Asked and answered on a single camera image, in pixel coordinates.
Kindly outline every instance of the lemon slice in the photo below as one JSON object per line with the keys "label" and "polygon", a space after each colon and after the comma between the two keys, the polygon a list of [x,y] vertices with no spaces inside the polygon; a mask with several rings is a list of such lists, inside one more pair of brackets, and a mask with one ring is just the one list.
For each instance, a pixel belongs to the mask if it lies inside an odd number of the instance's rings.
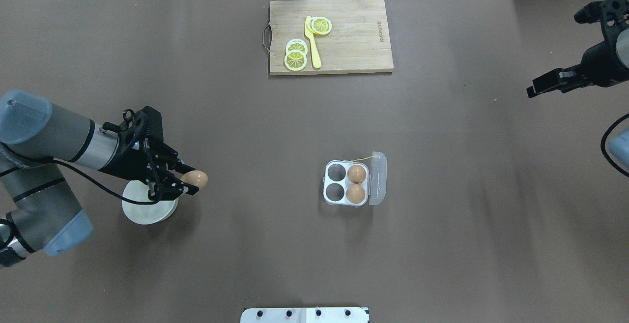
{"label": "lemon slice", "polygon": [[308,26],[310,26],[310,30],[314,34],[318,35],[326,35],[330,31],[332,31],[332,22],[330,22],[330,19],[327,19],[325,17],[310,18],[310,23],[308,23]]}
{"label": "lemon slice", "polygon": [[290,71],[299,71],[303,70],[306,67],[306,63],[308,59],[306,59],[306,54],[301,50],[291,50],[286,53],[284,56],[284,65]]}
{"label": "lemon slice", "polygon": [[286,54],[291,50],[301,50],[304,54],[308,54],[308,45],[301,39],[293,39],[286,44]]}

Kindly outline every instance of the brown table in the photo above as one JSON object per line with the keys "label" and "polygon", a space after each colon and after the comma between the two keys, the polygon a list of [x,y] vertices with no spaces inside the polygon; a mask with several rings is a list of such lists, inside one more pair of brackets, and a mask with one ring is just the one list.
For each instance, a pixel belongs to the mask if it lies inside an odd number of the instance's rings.
{"label": "brown table", "polygon": [[[99,122],[153,106],[211,182],[141,226],[66,172],[96,231],[0,271],[0,321],[314,305],[373,323],[627,321],[629,182],[599,142],[629,88],[525,92],[602,41],[572,20],[592,0],[386,0],[392,74],[297,78],[268,74],[269,1],[0,0],[2,92]],[[326,205],[326,162],[373,150],[384,202]]]}

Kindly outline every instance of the cutting board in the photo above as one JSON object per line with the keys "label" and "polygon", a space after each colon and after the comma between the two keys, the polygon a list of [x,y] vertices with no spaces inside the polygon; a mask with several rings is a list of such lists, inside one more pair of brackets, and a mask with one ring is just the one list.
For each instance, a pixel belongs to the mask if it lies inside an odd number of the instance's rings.
{"label": "cutting board", "polygon": [[[314,36],[321,68],[312,66],[310,41],[304,35],[306,16],[323,16],[332,21],[330,34]],[[271,1],[270,29],[271,75],[393,72],[384,0]],[[284,65],[286,43],[295,38],[308,43],[308,64],[296,72]]]}

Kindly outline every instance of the white egg tray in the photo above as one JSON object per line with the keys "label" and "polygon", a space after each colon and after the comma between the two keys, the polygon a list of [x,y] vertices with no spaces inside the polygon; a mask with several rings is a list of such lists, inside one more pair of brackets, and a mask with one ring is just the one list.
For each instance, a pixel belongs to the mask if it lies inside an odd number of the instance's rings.
{"label": "white egg tray", "polygon": [[[348,179],[347,173],[352,166],[358,165],[365,169],[367,177],[359,185],[365,191],[364,199],[355,204],[347,199],[346,193],[355,183]],[[363,163],[351,160],[331,160],[325,166],[323,176],[323,199],[329,205],[362,206],[369,201],[370,205],[382,202],[387,189],[387,157],[382,152],[373,152],[371,168]]]}
{"label": "white egg tray", "polygon": [[246,309],[240,323],[369,323],[367,307]]}

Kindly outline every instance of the white bracket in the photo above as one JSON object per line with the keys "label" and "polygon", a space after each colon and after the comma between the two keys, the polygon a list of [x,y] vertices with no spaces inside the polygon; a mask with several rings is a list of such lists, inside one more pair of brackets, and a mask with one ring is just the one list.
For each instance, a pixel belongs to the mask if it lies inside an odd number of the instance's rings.
{"label": "white bracket", "polygon": [[246,309],[240,323],[369,323],[366,307]]}

